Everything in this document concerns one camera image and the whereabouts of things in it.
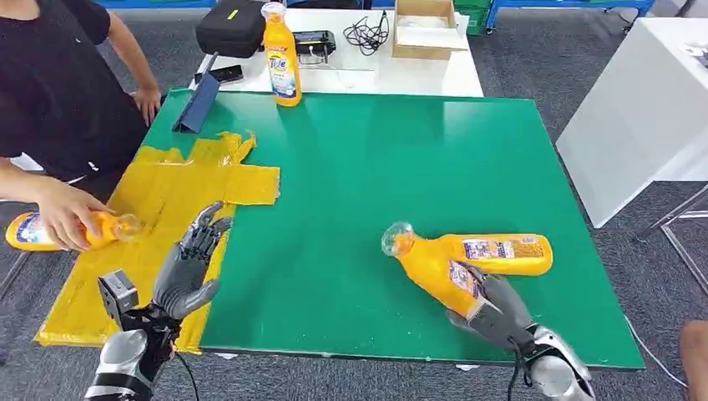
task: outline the blue shelf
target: blue shelf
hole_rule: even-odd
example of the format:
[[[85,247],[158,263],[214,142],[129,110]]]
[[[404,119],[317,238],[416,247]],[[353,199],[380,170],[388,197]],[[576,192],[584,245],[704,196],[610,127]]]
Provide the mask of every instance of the blue shelf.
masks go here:
[[[212,8],[216,0],[98,0],[106,8]]]
[[[605,2],[591,2],[583,0],[492,0],[487,16],[487,29],[494,28],[497,13],[500,8],[636,8],[637,18],[644,17],[654,0],[615,0]]]

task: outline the person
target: person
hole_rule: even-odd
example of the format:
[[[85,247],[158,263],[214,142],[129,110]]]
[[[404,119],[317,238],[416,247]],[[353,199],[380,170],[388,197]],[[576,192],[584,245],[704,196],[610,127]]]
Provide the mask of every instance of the person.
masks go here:
[[[126,94],[96,49],[108,39],[138,83]],[[34,202],[51,239],[86,249],[81,224],[108,199],[159,109],[133,34],[91,0],[0,0],[0,198]],[[25,153],[46,175],[9,158]]]
[[[688,381],[690,401],[708,401],[708,322],[693,320],[679,336],[681,363]]]

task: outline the green crate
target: green crate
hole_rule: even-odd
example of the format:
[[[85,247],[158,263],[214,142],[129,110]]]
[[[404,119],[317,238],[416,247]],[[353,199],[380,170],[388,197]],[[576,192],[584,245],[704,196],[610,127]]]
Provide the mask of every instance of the green crate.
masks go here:
[[[462,15],[469,16],[467,25],[467,35],[479,35],[487,24],[487,13],[489,8],[481,7],[455,7]]]
[[[492,0],[453,0],[457,11],[461,8],[489,8],[491,2]]]

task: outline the gray carpet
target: gray carpet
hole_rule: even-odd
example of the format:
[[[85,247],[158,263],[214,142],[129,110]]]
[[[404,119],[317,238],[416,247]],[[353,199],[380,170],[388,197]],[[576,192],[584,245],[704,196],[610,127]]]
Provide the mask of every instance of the gray carpet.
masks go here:
[[[146,52],[162,88],[186,85],[202,55],[193,38],[194,12],[122,13]],[[471,38],[486,95],[536,99],[552,139],[562,132],[604,65],[620,44],[624,23],[601,11],[514,11],[500,13],[497,32]],[[133,90],[117,58],[102,48],[126,90]],[[637,229],[680,203],[699,185],[661,183],[592,237],[619,302],[640,336],[682,377],[676,347],[681,324],[708,318],[706,299],[669,247],[656,235],[641,245]],[[0,205],[0,228],[24,206]],[[708,231],[681,222],[677,232],[708,266]],[[17,252],[0,244],[0,277]],[[32,342],[63,280],[73,255],[33,254],[0,303],[0,388],[2,399],[77,399],[95,369],[99,351],[42,348]],[[667,401],[685,399],[648,358],[641,372],[594,372],[600,399]],[[339,359],[241,355],[230,361],[214,355],[187,356],[202,399],[263,400],[499,400],[505,397],[509,368],[482,367],[465,373],[440,363],[394,363]],[[157,399],[192,399],[186,372],[168,363]],[[541,399],[518,385],[514,399]]]

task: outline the orange detergent bottle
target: orange detergent bottle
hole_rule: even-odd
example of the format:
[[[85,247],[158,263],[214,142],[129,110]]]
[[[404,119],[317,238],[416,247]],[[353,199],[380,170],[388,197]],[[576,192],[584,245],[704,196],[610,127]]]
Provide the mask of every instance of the orange detergent bottle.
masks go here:
[[[81,225],[82,233],[89,243],[89,249],[99,249],[113,241],[129,241],[140,230],[140,222],[133,215],[113,216],[104,211],[93,211],[91,215],[101,228],[101,237],[97,238]],[[5,240],[12,246],[24,251],[59,251],[62,248],[49,239],[39,219],[39,213],[22,213],[10,223],[5,231]]]
[[[273,98],[280,106],[297,106],[302,99],[300,70],[297,66],[295,37],[286,26],[286,8],[280,3],[266,3],[260,9],[265,18],[263,46],[271,73]]]
[[[448,234],[427,240],[417,236],[410,224],[399,222],[386,230],[381,245],[418,286],[467,318],[481,307],[479,284],[454,261],[465,261],[486,273],[525,276],[543,274],[553,262],[549,240],[535,234]]]

